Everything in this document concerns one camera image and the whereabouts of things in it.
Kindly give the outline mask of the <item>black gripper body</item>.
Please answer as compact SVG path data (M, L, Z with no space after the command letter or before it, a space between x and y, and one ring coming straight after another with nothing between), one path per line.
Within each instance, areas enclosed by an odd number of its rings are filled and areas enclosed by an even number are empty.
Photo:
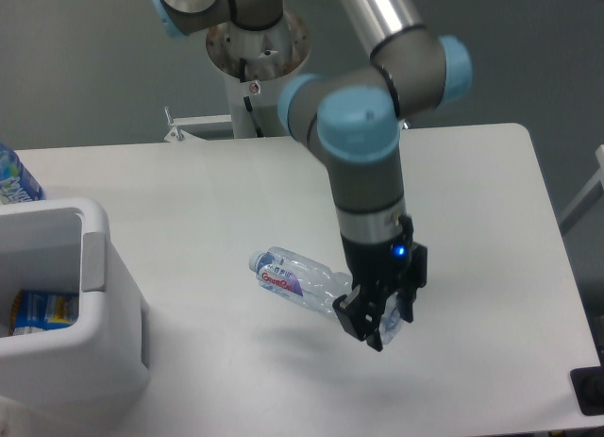
M387 300L402 293L407 300L415 298L415 257L413 225L409 215L399 215L389 226L394 235L374 240L341 234L346 264L353 277L353 290L360 300Z

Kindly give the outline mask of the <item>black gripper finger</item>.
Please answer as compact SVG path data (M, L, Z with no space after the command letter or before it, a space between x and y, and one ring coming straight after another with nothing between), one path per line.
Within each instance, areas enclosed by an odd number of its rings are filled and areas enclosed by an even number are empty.
M383 312L379 313L378 305L363 297L361 286L356 285L349 294L337 297L332 309L346 333L376 351L396 336L396 294L385 301Z
M412 323L413 304L417 290L426 286L428 276L428 248L422 244L411 246L411 262L402 277L402 287L398 291L398 310L401 319Z

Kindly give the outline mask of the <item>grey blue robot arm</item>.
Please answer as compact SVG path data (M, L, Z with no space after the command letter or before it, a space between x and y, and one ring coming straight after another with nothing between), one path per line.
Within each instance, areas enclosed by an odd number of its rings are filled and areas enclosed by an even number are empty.
M352 275L327 311L381 350L412 321L427 282L428 251L406 210L401 126L469 91L465 46L431 35L412 0L340 0L369 64L322 78L304 72L310 34L283 0L151 1L170 36L205 33L235 138L289 136L325 165Z

